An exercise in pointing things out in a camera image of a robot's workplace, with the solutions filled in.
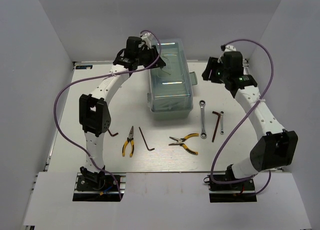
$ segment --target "plastic box lid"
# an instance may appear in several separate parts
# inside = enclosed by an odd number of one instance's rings
[[[193,108],[193,92],[182,41],[172,39],[160,42],[161,58],[166,66],[148,72],[150,109],[153,112],[189,113]]]

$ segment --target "black metal base plate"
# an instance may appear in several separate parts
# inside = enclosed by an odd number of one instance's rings
[[[115,175],[116,180],[120,184],[121,182],[120,175]],[[105,184],[101,189],[95,189],[91,186],[90,182],[85,179],[82,175],[78,176],[78,180],[75,186],[75,192],[73,193],[72,201],[120,201],[118,188],[114,185],[114,179],[106,175],[105,176]],[[100,192],[110,188],[107,194],[100,195]]]
[[[224,174],[213,176],[217,181],[224,181],[225,178]],[[256,202],[254,185],[252,179],[237,184],[216,184],[209,177],[210,202]]]
[[[224,174],[215,174],[215,175],[213,175],[213,177],[217,181],[224,181],[225,180]],[[254,186],[255,185],[254,181],[252,179],[238,183],[238,184],[232,184],[232,185],[230,185],[230,184],[215,184],[210,179],[209,185],[210,185],[211,191],[241,191],[243,189],[243,187],[246,191],[254,191],[256,189]]]
[[[116,175],[115,178],[118,182],[120,182],[121,176]],[[82,175],[78,176],[78,181],[77,181],[76,185],[77,185],[76,190],[78,190],[78,191],[97,191],[97,190],[103,191],[112,185],[113,185],[113,187],[111,188],[111,190],[115,189],[117,191],[117,186],[114,185],[114,179],[109,175],[105,176],[105,183],[104,183],[103,188],[101,188],[101,189],[96,189],[96,188],[92,187],[90,184],[90,181],[85,179],[85,177]]]

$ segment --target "silver wrench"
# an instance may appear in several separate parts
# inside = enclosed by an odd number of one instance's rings
[[[206,127],[205,127],[205,106],[206,102],[204,100],[199,101],[200,109],[201,109],[201,134],[200,137],[202,139],[207,138]]]
[[[220,134],[223,135],[224,132],[224,112],[220,111],[220,126],[221,126],[221,130],[220,130]]]

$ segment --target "white enclosure wall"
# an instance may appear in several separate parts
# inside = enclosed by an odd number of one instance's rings
[[[73,61],[101,61],[144,29],[181,38],[187,59],[207,60],[228,40],[260,40],[281,0],[39,1]],[[248,57],[254,48],[242,52]]]
[[[313,229],[320,229],[319,2],[282,0],[261,39],[275,66],[267,103],[283,126],[299,136],[290,169]],[[270,77],[268,58],[257,48],[250,62],[262,90]]]
[[[38,0],[0,0],[0,229],[20,229],[72,63]]]

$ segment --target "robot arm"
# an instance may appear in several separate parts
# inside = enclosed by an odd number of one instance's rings
[[[242,54],[233,46],[226,46],[218,59],[210,57],[202,77],[206,81],[224,83],[246,113],[260,101],[258,85],[251,75],[244,75]],[[264,101],[251,112],[249,119],[258,143],[246,159],[227,167],[226,181],[249,177],[292,162],[298,136],[294,131],[286,131]]]
[[[121,85],[129,79],[132,71],[138,66],[148,66],[157,57],[155,46],[151,45],[152,34],[146,33],[140,37],[129,37],[126,48],[119,51],[111,67],[111,74],[125,72],[124,74],[104,79],[89,95],[82,94],[79,99],[79,122],[86,139],[86,149],[90,153],[97,166],[104,169],[103,144],[104,136],[111,124],[111,116],[108,105]],[[164,67],[165,62],[159,58],[152,66]],[[100,188],[103,184],[103,172],[98,172],[92,165],[89,157],[86,157],[85,167],[81,167],[82,175]]]

